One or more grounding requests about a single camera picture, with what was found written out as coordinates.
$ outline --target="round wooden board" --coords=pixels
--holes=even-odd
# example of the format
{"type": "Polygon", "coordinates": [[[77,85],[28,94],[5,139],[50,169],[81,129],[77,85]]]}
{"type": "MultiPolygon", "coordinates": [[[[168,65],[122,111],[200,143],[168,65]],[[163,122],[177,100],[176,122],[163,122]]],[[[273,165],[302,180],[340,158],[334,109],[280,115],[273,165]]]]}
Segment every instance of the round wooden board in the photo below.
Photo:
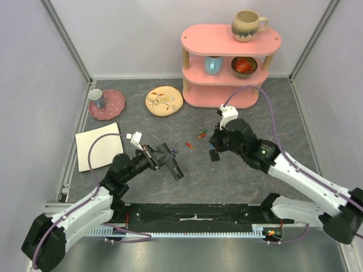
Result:
{"type": "Polygon", "coordinates": [[[176,88],[162,86],[147,94],[145,104],[153,115],[169,116],[183,106],[183,97],[176,88]]]}

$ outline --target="gray mug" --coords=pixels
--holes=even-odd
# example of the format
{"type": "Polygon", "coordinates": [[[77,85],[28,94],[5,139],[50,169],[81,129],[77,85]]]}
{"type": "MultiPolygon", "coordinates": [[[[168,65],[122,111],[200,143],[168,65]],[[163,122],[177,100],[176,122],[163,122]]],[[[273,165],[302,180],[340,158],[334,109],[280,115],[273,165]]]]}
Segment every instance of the gray mug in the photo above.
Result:
{"type": "Polygon", "coordinates": [[[88,98],[97,106],[97,108],[102,109],[106,106],[104,96],[100,89],[93,89],[88,94],[88,98]]]}

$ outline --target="white notebook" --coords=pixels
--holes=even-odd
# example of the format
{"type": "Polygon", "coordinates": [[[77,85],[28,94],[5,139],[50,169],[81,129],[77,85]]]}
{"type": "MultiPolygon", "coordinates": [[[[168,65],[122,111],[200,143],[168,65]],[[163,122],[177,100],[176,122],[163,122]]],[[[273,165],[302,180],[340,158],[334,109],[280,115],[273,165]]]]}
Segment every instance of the white notebook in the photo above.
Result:
{"type": "MultiPolygon", "coordinates": [[[[100,136],[107,133],[120,133],[117,123],[100,127],[99,129],[78,133],[75,135],[77,145],[78,170],[80,172],[89,171],[88,151],[93,142],[100,136]]],[[[92,169],[97,169],[112,163],[113,158],[123,153],[123,144],[120,136],[106,136],[99,140],[91,153],[92,169]]]]}

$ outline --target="beige ceramic mug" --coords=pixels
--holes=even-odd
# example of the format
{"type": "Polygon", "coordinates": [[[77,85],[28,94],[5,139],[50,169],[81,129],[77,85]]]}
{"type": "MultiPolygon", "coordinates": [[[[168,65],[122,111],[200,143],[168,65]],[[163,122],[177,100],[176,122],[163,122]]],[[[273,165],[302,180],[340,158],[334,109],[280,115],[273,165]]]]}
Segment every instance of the beige ceramic mug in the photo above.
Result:
{"type": "Polygon", "coordinates": [[[232,22],[232,33],[238,41],[250,41],[256,36],[257,32],[268,28],[268,20],[260,17],[252,10],[242,10],[236,14],[232,22]],[[261,21],[265,21],[265,26],[261,27],[261,21]]]}

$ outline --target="pink plate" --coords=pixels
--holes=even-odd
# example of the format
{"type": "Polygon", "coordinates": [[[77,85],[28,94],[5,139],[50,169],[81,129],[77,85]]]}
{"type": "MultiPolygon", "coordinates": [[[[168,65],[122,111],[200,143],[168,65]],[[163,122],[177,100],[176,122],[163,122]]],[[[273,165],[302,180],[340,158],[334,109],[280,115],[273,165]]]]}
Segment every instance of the pink plate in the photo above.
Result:
{"type": "Polygon", "coordinates": [[[98,120],[110,120],[118,116],[125,108],[125,97],[116,90],[105,90],[102,93],[106,101],[106,107],[99,109],[94,103],[90,102],[88,111],[92,117],[98,120]]]}

